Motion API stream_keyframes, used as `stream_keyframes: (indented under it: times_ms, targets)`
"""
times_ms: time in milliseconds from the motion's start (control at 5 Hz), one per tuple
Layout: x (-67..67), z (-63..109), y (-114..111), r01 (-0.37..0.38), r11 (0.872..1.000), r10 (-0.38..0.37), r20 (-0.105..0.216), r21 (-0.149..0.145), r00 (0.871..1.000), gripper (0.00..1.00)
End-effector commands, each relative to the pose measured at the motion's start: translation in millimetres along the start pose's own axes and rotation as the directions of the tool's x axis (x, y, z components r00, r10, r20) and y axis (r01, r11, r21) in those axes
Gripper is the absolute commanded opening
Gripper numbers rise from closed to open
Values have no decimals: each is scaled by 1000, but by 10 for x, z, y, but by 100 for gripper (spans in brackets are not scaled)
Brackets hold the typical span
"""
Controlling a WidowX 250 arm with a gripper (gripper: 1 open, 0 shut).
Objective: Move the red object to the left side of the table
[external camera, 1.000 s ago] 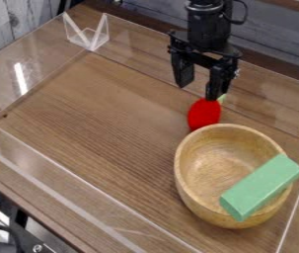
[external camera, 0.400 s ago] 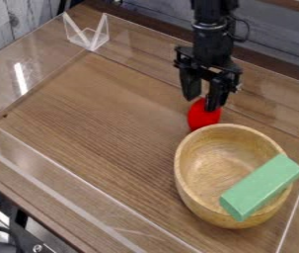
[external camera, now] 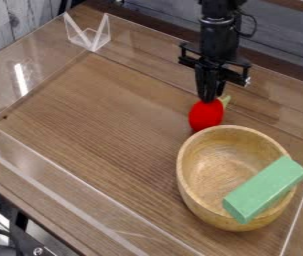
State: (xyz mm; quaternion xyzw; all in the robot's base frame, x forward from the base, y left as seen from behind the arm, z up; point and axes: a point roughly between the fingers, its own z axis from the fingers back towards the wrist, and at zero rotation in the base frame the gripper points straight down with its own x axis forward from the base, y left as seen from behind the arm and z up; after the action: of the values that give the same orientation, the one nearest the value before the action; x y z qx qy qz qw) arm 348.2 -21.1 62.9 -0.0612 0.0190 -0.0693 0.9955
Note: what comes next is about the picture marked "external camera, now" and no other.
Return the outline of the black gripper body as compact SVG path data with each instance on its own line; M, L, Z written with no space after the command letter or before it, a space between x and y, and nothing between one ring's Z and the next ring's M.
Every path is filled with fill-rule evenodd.
M202 63L211 69L218 69L218 66L223 66L226 83L232 82L234 84L246 87L250 84L250 68L251 63L242 56L235 54L228 59L214 60L204 56L196 45L188 42L179 44L180 56L178 62L192 68L195 71L195 65Z

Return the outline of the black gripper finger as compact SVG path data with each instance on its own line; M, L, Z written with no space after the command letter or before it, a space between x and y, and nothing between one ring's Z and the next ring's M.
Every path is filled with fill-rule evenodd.
M220 97L226 86L223 66L218 66L215 73L215 94L216 97Z
M210 103L216 96L216 70L202 63L195 65L195 80L199 99Z

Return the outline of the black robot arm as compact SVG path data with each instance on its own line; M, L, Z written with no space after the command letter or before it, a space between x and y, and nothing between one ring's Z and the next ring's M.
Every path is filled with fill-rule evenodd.
M200 37L196 44L182 42L178 62L195 71L196 93L204 103L224 91L227 82L246 87L251 62L238 54L239 38L254 36L258 22L242 10L247 0L199 0Z

